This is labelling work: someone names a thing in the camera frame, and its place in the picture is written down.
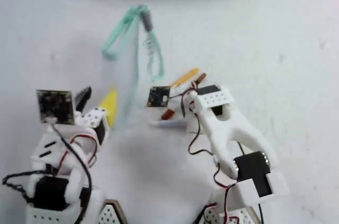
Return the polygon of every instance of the wire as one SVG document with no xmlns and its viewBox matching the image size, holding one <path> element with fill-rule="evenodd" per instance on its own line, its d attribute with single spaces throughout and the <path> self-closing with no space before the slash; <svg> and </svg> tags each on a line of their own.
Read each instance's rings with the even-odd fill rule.
<svg viewBox="0 0 339 224">
<path fill-rule="evenodd" d="M 215 182 L 216 184 L 218 184 L 220 187 L 225 188 L 225 189 L 228 189 L 229 186 L 223 185 L 222 183 L 220 183 L 220 182 L 218 182 L 218 181 L 216 180 L 216 176 L 217 176 L 217 174 L 218 174 L 219 171 L 220 171 L 220 163 L 218 163 L 217 166 L 218 166 L 218 170 L 214 173 L 214 175 L 213 175 L 213 180 L 214 180 L 214 182 Z"/>
<path fill-rule="evenodd" d="M 208 223 L 208 220 L 206 219 L 206 216 L 205 216 L 205 211 L 206 211 L 207 208 L 215 207 L 216 205 L 217 205 L 217 203 L 210 203 L 210 204 L 205 205 L 203 207 L 203 209 L 201 210 L 201 212 L 198 214 L 197 218 L 193 221 L 193 224 L 200 223 L 201 217 L 203 217 L 204 220 Z"/>
<path fill-rule="evenodd" d="M 93 163 L 90 164 L 88 167 L 89 167 L 89 168 L 93 167 L 93 165 L 96 163 L 96 160 L 97 160 L 97 157 L 96 157 L 96 155 L 95 155 L 95 156 L 94 156 L 94 161 L 93 161 Z"/>
<path fill-rule="evenodd" d="M 190 155 L 196 155 L 196 154 L 199 154 L 199 153 L 205 151 L 205 152 L 207 152 L 209 155 L 213 156 L 213 153 L 211 153 L 209 150 L 206 150 L 206 149 L 200 149 L 200 150 L 195 151 L 195 152 L 193 152 L 193 153 L 191 152 L 191 146 L 194 144 L 194 142 L 196 141 L 196 139 L 199 137 L 199 135 L 200 135 L 200 130 L 201 130 L 201 128 L 200 128 L 199 117 L 198 117 L 197 114 L 194 114 L 194 115 L 195 115 L 195 117 L 197 118 L 197 121 L 198 121 L 198 131 L 197 131 L 197 134 L 196 134 L 196 135 L 194 136 L 194 138 L 192 139 L 191 143 L 189 144 L 189 148 L 188 148 L 189 154 L 190 154 Z"/>
<path fill-rule="evenodd" d="M 95 143 L 95 149 L 94 149 L 94 151 L 93 151 L 93 155 L 92 155 L 92 157 L 88 160 L 88 163 L 90 163 L 91 161 L 92 161 L 92 159 L 96 156 L 96 152 L 97 152 L 97 142 L 96 142 L 96 140 L 95 140 L 95 138 L 93 137 L 93 136 L 91 136 L 91 135 L 88 135 L 88 134 L 76 134 L 75 136 L 73 136 L 72 138 L 71 138 L 71 140 L 70 140 L 70 144 L 72 144 L 73 142 L 74 142 L 74 140 L 77 138 L 77 137 L 84 137 L 84 138 L 90 138 L 90 139 L 92 139 L 93 141 L 94 141 L 94 143 Z M 57 171 L 59 172 L 59 170 L 61 169 L 61 167 L 62 167 L 62 165 L 63 165 L 63 162 L 64 162 L 64 160 L 65 160 L 65 157 L 66 157 L 66 155 L 68 154 L 68 152 L 66 151 L 65 153 L 64 153 L 64 155 L 62 156 L 62 158 L 61 158 L 61 160 L 60 160 L 60 163 L 59 163 L 59 166 L 58 166 L 58 168 L 57 168 Z"/>
<path fill-rule="evenodd" d="M 261 224 L 264 224 L 264 214 L 263 214 L 263 210 L 261 209 L 261 204 L 258 204 L 258 207 L 259 207 L 259 212 L 260 212 Z"/>
<path fill-rule="evenodd" d="M 9 188 L 12 188 L 15 191 L 21 192 L 22 197 L 26 200 L 27 204 L 33 202 L 33 198 L 30 198 L 27 196 L 26 190 L 23 188 L 21 184 L 13 184 L 9 183 L 8 179 L 14 178 L 14 177 L 20 177 L 20 176 L 29 176 L 33 174 L 52 174 L 51 172 L 45 171 L 45 170 L 34 170 L 34 171 L 27 171 L 27 172 L 21 172 L 17 174 L 7 175 L 5 178 L 2 179 L 2 185 L 6 185 Z"/>
<path fill-rule="evenodd" d="M 225 216 L 224 216 L 224 224 L 226 224 L 227 221 L 228 221 L 227 201 L 226 201 L 226 200 L 227 200 L 228 191 L 229 191 L 229 189 L 230 189 L 231 187 L 233 187 L 234 185 L 235 185 L 235 183 L 232 184 L 232 185 L 230 185 L 230 186 L 228 186 L 227 189 L 225 190 L 225 199 L 224 199 L 224 213 L 225 213 Z"/>
<path fill-rule="evenodd" d="M 239 148 L 242 151 L 243 155 L 245 155 L 244 148 L 243 148 L 242 144 L 240 144 L 239 142 L 237 142 L 237 143 L 238 143 Z M 263 214 L 263 210 L 261 209 L 261 204 L 258 204 L 258 207 L 259 207 L 261 224 L 264 224 L 264 214 Z"/>
<path fill-rule="evenodd" d="M 61 141 L 64 143 L 64 145 L 66 146 L 66 148 L 72 153 L 74 154 L 74 156 L 77 158 L 77 160 L 80 162 L 82 168 L 84 169 L 87 178 L 88 178 L 88 189 L 89 189 L 89 193 L 87 196 L 87 200 L 85 200 L 84 204 L 83 204 L 83 208 L 80 211 L 80 214 L 78 216 L 78 218 L 76 219 L 74 224 L 80 224 L 81 221 L 84 218 L 84 215 L 86 213 L 88 204 L 90 202 L 91 199 L 91 194 L 92 194 L 92 178 L 91 178 L 91 174 L 88 171 L 88 168 L 86 167 L 85 163 L 81 160 L 81 158 L 79 157 L 79 155 L 76 153 L 76 151 L 72 148 L 72 146 L 70 146 L 70 144 L 64 139 L 64 137 L 62 136 L 62 134 L 57 130 L 57 128 L 55 128 L 54 124 L 51 124 L 51 127 L 54 129 L 54 131 L 58 134 L 58 136 L 60 137 Z"/>
<path fill-rule="evenodd" d="M 236 220 L 237 220 L 236 224 L 239 224 L 239 223 L 240 223 L 239 217 L 236 217 L 236 216 L 230 216 L 230 217 L 229 217 L 229 220 L 231 220 L 231 219 L 236 219 Z"/>
<path fill-rule="evenodd" d="M 242 144 L 240 144 L 239 142 L 237 142 L 237 143 L 239 145 L 240 151 L 242 151 L 242 154 L 245 155 L 244 148 L 243 148 Z"/>
</svg>

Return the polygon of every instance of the red wire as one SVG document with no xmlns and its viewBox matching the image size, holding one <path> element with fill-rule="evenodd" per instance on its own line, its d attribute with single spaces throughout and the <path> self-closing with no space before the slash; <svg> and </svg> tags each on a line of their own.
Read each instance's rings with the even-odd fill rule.
<svg viewBox="0 0 339 224">
<path fill-rule="evenodd" d="M 92 140 L 95 142 L 95 149 L 94 149 L 93 155 L 92 155 L 92 157 L 88 160 L 88 163 L 91 163 L 92 159 L 95 157 L 96 152 L 97 152 L 97 142 L 96 142 L 95 138 L 94 138 L 93 136 L 87 135 L 87 134 L 77 134 L 77 135 L 75 135 L 75 136 L 73 136 L 73 137 L 71 138 L 70 144 L 72 144 L 72 143 L 74 142 L 74 140 L 75 140 L 77 137 L 90 138 L 90 139 L 92 139 Z M 58 172 L 59 172 L 59 170 L 61 169 L 61 167 L 62 167 L 62 165 L 63 165 L 63 162 L 64 162 L 65 157 L 66 157 L 67 154 L 68 154 L 68 152 L 66 151 L 66 152 L 64 153 L 64 155 L 62 156 L 62 158 L 61 158 L 61 160 L 60 160 L 60 163 L 59 163 L 59 166 L 58 166 L 58 169 L 57 169 Z"/>
<path fill-rule="evenodd" d="M 230 220 L 231 220 L 231 219 L 236 219 L 236 220 L 237 220 L 237 223 L 236 223 L 236 224 L 239 224 L 239 223 L 240 223 L 239 217 L 231 216 L 231 217 L 229 217 L 229 219 L 230 219 Z"/>
</svg>

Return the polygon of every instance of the black wire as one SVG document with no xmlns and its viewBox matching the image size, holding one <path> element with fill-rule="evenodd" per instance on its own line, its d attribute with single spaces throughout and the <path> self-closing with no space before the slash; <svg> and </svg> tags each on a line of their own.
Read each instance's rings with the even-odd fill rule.
<svg viewBox="0 0 339 224">
<path fill-rule="evenodd" d="M 240 144 L 239 142 L 237 142 L 237 143 L 238 143 L 238 145 L 240 147 L 240 151 L 242 151 L 242 154 L 245 155 L 245 152 L 244 152 L 242 144 Z"/>
<path fill-rule="evenodd" d="M 23 188 L 21 184 L 13 184 L 9 183 L 8 179 L 14 178 L 14 177 L 20 177 L 20 176 L 29 176 L 33 174 L 52 174 L 52 172 L 48 172 L 45 170 L 34 170 L 34 171 L 27 171 L 27 172 L 21 172 L 17 174 L 7 175 L 5 178 L 2 179 L 2 185 L 5 185 L 9 188 L 14 189 L 15 191 L 19 191 L 22 195 L 22 197 L 26 200 L 27 204 L 33 202 L 33 198 L 30 198 L 27 196 L 26 190 Z"/>
<path fill-rule="evenodd" d="M 94 156 L 94 161 L 93 161 L 93 163 L 92 164 L 90 164 L 88 167 L 89 168 L 91 168 L 91 167 L 93 167 L 94 166 L 94 164 L 96 163 L 96 160 L 97 160 L 97 157 L 96 157 L 96 155 Z"/>
<path fill-rule="evenodd" d="M 196 139 L 199 137 L 199 134 L 200 134 L 200 130 L 201 130 L 201 127 L 200 127 L 200 120 L 199 120 L 199 117 L 197 114 L 194 114 L 195 117 L 197 118 L 197 121 L 198 121 L 198 131 L 197 131 L 197 134 L 194 136 L 194 138 L 192 139 L 191 143 L 189 144 L 189 148 L 188 148 L 188 151 L 189 151 L 189 154 L 190 155 L 196 155 L 196 154 L 199 154 L 203 151 L 207 152 L 209 155 L 212 155 L 213 156 L 213 153 L 211 153 L 209 150 L 206 150 L 206 149 L 200 149 L 198 151 L 195 151 L 195 152 L 191 152 L 191 146 L 193 145 L 193 143 L 196 141 Z"/>
<path fill-rule="evenodd" d="M 69 145 L 69 143 L 63 138 L 63 136 L 61 135 L 61 133 L 55 128 L 54 124 L 51 125 L 52 128 L 54 129 L 54 131 L 59 135 L 59 137 L 61 138 L 62 142 L 64 143 L 64 145 L 66 146 L 66 148 L 72 153 L 74 154 L 74 156 L 77 158 L 77 160 L 80 162 L 82 168 L 84 169 L 86 175 L 87 175 L 87 178 L 88 178 L 88 189 L 89 189 L 89 193 L 88 193 L 88 196 L 87 196 L 87 200 L 85 200 L 84 202 L 84 205 L 83 205 L 83 208 L 81 209 L 81 212 L 78 216 L 78 218 L 76 219 L 75 223 L 74 224 L 80 224 L 81 221 L 83 220 L 84 218 L 84 215 L 86 213 L 86 210 L 87 210 L 87 207 L 88 207 L 88 204 L 90 202 L 90 199 L 91 199 L 91 194 L 92 194 L 92 179 L 91 179 L 91 174 L 90 172 L 88 171 L 88 168 L 86 167 L 85 163 L 81 160 L 81 158 L 79 157 L 79 155 L 76 153 L 76 151 Z"/>
<path fill-rule="evenodd" d="M 240 144 L 239 142 L 237 142 L 237 143 L 238 143 L 240 150 L 242 151 L 243 155 L 245 155 L 242 144 Z M 264 224 L 264 214 L 263 214 L 263 211 L 261 209 L 261 204 L 258 204 L 258 207 L 259 207 L 259 212 L 260 212 L 261 224 Z"/>
<path fill-rule="evenodd" d="M 258 206 L 259 206 L 261 224 L 264 224 L 264 214 L 263 214 L 263 210 L 261 209 L 261 204 L 258 204 Z"/>
</svg>

